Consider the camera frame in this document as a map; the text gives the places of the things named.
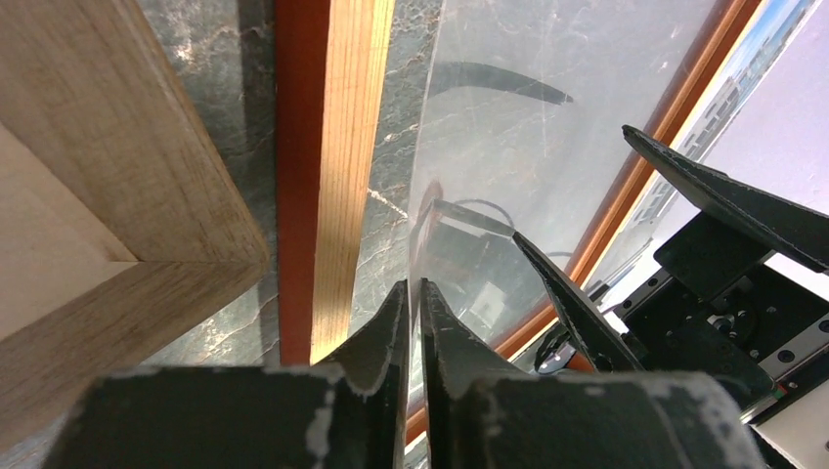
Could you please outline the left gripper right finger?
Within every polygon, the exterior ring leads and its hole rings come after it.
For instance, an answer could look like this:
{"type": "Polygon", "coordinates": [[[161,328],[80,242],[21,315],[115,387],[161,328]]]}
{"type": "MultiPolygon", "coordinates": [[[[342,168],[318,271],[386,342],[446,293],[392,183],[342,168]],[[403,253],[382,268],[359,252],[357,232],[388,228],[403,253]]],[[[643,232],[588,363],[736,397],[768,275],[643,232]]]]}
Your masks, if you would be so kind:
{"type": "Polygon", "coordinates": [[[419,285],[434,468],[761,468],[734,400],[699,372],[527,373],[419,285]]]}

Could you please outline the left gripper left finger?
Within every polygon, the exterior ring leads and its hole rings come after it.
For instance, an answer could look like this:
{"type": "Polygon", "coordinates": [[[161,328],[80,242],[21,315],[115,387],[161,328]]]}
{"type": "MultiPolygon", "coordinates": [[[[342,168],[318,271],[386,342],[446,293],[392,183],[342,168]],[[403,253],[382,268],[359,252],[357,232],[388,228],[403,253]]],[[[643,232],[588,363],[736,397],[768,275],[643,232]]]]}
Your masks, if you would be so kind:
{"type": "Polygon", "coordinates": [[[409,291],[320,362],[136,366],[72,408],[48,468],[399,468],[408,392],[409,291]]]}

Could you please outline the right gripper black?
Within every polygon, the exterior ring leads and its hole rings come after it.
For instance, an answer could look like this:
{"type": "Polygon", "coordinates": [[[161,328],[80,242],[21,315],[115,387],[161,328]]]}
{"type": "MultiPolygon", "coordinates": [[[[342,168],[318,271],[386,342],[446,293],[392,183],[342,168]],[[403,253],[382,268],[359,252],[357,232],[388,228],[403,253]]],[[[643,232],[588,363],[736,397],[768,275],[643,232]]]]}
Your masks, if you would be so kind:
{"type": "Polygon", "coordinates": [[[579,351],[598,371],[704,372],[747,414],[773,414],[827,383],[827,301],[765,262],[774,251],[826,273],[828,216],[695,162],[631,125],[622,132],[705,214],[656,250],[660,270],[615,310],[639,360],[586,293],[513,233],[579,351]]]}

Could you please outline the building and sky photo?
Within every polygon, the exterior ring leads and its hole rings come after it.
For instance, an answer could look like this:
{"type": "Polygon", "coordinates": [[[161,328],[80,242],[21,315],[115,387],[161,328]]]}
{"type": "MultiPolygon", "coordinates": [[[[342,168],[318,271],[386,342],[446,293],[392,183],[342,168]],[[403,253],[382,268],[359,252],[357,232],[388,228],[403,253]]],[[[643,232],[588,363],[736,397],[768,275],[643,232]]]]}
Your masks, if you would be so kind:
{"type": "MultiPolygon", "coordinates": [[[[701,162],[819,7],[817,1],[729,1],[661,119],[657,140],[701,162]]],[[[654,245],[679,194],[637,154],[574,272],[586,290],[611,286],[654,245]]]]}

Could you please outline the clear acrylic sheet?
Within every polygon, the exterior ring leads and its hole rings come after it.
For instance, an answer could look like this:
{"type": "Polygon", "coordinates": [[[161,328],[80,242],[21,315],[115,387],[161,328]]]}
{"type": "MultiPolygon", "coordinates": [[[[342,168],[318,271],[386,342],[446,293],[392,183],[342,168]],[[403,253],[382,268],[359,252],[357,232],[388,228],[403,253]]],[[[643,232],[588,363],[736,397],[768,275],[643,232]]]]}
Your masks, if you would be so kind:
{"type": "Polygon", "coordinates": [[[561,270],[656,126],[724,1],[447,1],[416,140],[408,275],[508,360],[553,317],[511,231],[561,270]]]}

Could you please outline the wooden picture frame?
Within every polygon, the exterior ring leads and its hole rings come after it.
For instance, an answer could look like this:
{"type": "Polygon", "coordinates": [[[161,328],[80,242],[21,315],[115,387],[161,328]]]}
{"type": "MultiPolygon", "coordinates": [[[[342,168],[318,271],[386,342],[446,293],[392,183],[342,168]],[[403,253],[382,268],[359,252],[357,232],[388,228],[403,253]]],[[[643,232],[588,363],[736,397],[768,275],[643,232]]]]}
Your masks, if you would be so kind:
{"type": "Polygon", "coordinates": [[[445,2],[276,5],[281,360],[320,362],[405,281],[404,451],[427,425],[409,202],[445,2]]]}

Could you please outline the wooden chessboard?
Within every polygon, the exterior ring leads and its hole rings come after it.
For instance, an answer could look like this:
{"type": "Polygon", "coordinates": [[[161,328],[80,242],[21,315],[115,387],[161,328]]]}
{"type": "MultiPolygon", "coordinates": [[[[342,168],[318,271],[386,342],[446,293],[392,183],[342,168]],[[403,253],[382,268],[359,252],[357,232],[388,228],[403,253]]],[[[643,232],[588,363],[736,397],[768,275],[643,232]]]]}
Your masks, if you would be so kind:
{"type": "Polygon", "coordinates": [[[268,257],[136,2],[2,3],[2,448],[233,302],[268,257]]]}

